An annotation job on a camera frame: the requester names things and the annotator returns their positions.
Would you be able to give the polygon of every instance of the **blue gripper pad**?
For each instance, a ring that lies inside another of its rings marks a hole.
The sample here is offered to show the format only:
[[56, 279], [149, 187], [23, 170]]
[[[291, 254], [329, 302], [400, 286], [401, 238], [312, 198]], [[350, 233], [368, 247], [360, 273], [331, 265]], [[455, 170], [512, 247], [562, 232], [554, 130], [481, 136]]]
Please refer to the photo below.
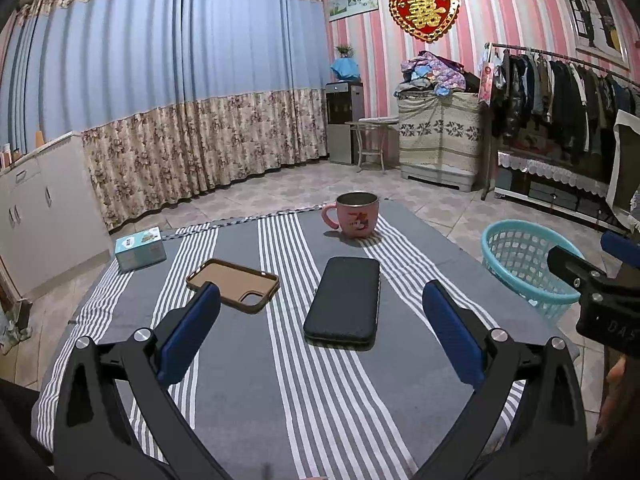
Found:
[[460, 381], [477, 390], [484, 382], [484, 356], [456, 312], [460, 308], [436, 280], [424, 286], [422, 308]]
[[640, 246], [628, 238], [606, 231], [600, 237], [600, 246], [603, 251], [627, 265], [640, 268]]
[[188, 312], [160, 349], [158, 382], [179, 383], [220, 313], [220, 290], [205, 283], [187, 306]]

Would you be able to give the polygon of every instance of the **tiled floor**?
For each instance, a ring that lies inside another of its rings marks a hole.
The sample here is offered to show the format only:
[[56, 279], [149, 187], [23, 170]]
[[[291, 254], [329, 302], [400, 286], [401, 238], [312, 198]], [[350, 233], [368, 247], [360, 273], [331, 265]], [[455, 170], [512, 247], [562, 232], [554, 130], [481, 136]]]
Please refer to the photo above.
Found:
[[[328, 162], [286, 168], [262, 177], [233, 184], [226, 189], [201, 196], [189, 202], [165, 208], [157, 214], [125, 225], [112, 235], [116, 239], [143, 228], [159, 225], [161, 229], [241, 216], [252, 216], [288, 208], [300, 208], [332, 202], [336, 196], [354, 189], [377, 193], [404, 204], [425, 222], [480, 259], [480, 235], [492, 222], [520, 218], [548, 226], [569, 238], [585, 257], [609, 275], [615, 275], [620, 262], [600, 250], [600, 233], [580, 224], [536, 211], [493, 194], [485, 202], [478, 192], [464, 193], [432, 186], [414, 180], [403, 180], [398, 170], [386, 175], [380, 171], [356, 173], [352, 166]], [[71, 282], [59, 286], [33, 305], [33, 336], [0, 356], [0, 377], [38, 388], [57, 341], [79, 301], [102, 269], [92, 269]], [[580, 347], [575, 367], [582, 385], [584, 407], [590, 434], [593, 434], [603, 376], [603, 349], [575, 331], [578, 306], [569, 310], [559, 327]]]

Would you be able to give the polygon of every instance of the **teal box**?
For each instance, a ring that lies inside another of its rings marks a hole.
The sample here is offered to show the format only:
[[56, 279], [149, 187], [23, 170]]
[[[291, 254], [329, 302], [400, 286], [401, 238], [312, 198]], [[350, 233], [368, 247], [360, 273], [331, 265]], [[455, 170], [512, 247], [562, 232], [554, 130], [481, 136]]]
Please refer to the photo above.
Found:
[[160, 228], [153, 227], [116, 240], [116, 259], [120, 270], [129, 272], [166, 259]]

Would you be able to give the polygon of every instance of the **pink mug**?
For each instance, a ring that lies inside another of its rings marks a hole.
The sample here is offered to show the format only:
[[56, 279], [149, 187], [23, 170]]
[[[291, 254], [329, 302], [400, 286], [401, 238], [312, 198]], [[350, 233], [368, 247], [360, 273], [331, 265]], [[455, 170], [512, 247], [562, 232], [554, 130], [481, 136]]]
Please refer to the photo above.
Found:
[[[329, 218], [329, 211], [338, 213], [338, 223]], [[335, 204], [327, 204], [322, 208], [322, 220], [331, 229], [342, 228], [349, 238], [364, 238], [376, 229], [380, 199], [373, 193], [352, 191], [340, 195]]]

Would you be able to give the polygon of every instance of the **pile of clothes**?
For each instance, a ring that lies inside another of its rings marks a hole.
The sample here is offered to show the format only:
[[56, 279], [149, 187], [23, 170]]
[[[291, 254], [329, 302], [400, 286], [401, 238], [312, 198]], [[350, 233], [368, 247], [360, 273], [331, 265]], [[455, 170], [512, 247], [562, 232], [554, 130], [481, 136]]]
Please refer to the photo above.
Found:
[[480, 80], [460, 63], [436, 56], [427, 50], [401, 63], [402, 78], [394, 96], [402, 98], [404, 92], [434, 92], [447, 96], [452, 92], [477, 93]]
[[615, 150], [613, 125], [618, 110], [640, 114], [637, 89], [621, 86], [611, 74], [599, 76], [572, 62], [548, 60], [507, 50], [494, 55], [494, 136], [517, 137], [529, 121], [543, 125], [562, 150], [561, 158], [577, 164], [585, 153], [602, 156], [602, 176], [610, 177]]

